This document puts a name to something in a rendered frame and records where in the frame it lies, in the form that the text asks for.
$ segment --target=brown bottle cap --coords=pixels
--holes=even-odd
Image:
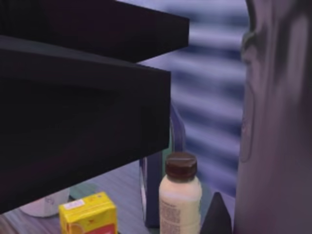
[[[166,174],[178,180],[189,180],[197,173],[197,159],[187,152],[174,152],[166,159]]]

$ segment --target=wooden table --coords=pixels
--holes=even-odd
[[[92,178],[79,188],[76,193],[80,193],[81,197],[90,191],[104,191],[108,194],[117,206],[118,229],[121,234],[159,233],[158,229],[147,229],[144,226],[137,161]],[[211,192],[203,186],[202,218],[208,210],[210,200]],[[60,234],[59,218],[57,215],[51,218],[30,217],[15,209],[0,215],[0,234]]]

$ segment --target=blue and white striped background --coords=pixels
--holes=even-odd
[[[172,71],[172,99],[186,127],[199,177],[235,196],[244,96],[240,44],[248,28],[244,0],[122,0],[191,20],[190,46],[143,64]]]

